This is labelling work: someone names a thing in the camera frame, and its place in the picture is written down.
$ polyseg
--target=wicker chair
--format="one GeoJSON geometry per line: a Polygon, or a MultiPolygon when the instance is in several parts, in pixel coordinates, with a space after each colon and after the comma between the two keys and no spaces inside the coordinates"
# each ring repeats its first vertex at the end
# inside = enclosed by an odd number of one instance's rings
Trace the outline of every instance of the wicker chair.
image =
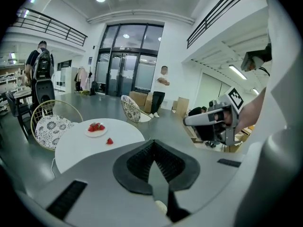
{"type": "Polygon", "coordinates": [[[127,119],[134,122],[136,128],[138,128],[139,123],[148,122],[149,132],[151,132],[150,121],[152,118],[140,110],[139,106],[133,99],[131,99],[129,96],[122,95],[121,104],[127,119]]]}
{"type": "Polygon", "coordinates": [[[38,144],[55,150],[60,137],[79,122],[83,122],[83,118],[74,106],[60,100],[49,100],[34,110],[30,123],[38,144]]]}

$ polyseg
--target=round white table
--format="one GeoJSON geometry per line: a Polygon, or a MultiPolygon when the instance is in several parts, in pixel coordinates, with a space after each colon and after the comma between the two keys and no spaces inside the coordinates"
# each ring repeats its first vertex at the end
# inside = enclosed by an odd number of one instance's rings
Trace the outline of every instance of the round white table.
{"type": "Polygon", "coordinates": [[[141,132],[131,124],[117,119],[93,119],[76,124],[67,130],[59,139],[55,159],[60,173],[65,172],[86,157],[121,146],[144,141],[141,132]],[[107,132],[96,138],[85,135],[92,123],[102,123],[107,132]],[[107,139],[113,140],[107,145],[107,139]]]}

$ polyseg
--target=white plate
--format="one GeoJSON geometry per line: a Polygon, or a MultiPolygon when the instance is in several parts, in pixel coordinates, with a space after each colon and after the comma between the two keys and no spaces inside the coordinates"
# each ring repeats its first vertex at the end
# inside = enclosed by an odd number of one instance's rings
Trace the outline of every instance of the white plate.
{"type": "Polygon", "coordinates": [[[88,137],[99,137],[104,135],[107,132],[107,127],[102,131],[89,132],[88,129],[85,130],[85,135],[88,137]]]}

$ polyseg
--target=patterned seat cushion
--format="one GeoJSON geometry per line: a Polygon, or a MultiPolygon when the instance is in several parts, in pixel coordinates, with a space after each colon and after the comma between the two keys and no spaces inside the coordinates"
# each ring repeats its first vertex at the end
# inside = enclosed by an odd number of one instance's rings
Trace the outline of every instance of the patterned seat cushion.
{"type": "Polygon", "coordinates": [[[131,99],[129,96],[126,96],[126,95],[121,96],[121,101],[127,102],[130,105],[135,106],[135,108],[134,108],[128,104],[122,103],[122,107],[123,107],[126,117],[133,122],[136,122],[136,123],[140,122],[141,112],[140,112],[139,106],[136,104],[136,102],[133,99],[131,99]]]}
{"type": "Polygon", "coordinates": [[[55,150],[60,137],[73,126],[73,123],[58,115],[48,115],[39,120],[36,138],[44,147],[55,150]]]}

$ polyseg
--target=doorway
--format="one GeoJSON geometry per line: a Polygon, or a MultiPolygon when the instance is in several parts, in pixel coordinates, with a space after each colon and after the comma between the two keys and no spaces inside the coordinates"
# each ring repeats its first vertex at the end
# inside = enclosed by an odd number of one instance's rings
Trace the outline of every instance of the doorway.
{"type": "Polygon", "coordinates": [[[107,76],[107,95],[129,95],[133,87],[138,53],[113,52],[107,76]]]}

